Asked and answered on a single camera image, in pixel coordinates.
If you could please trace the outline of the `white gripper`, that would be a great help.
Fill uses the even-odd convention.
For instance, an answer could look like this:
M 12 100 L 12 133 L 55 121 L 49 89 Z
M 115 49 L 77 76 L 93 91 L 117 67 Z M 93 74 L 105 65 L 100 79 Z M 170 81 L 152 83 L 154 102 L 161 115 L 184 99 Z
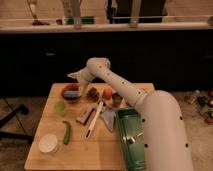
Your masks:
M 88 86 L 95 77 L 89 72 L 87 68 L 83 68 L 77 72 L 69 73 L 69 78 L 76 79 L 80 86 Z

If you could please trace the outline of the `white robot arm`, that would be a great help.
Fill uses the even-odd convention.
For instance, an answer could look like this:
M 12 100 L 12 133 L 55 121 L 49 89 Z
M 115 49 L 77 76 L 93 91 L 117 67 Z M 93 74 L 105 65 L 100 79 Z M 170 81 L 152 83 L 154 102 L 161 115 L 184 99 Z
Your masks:
M 147 171 L 194 171 L 183 115 L 170 93 L 138 89 L 110 70 L 108 58 L 90 58 L 83 69 L 68 77 L 82 89 L 96 77 L 102 79 L 142 115 Z

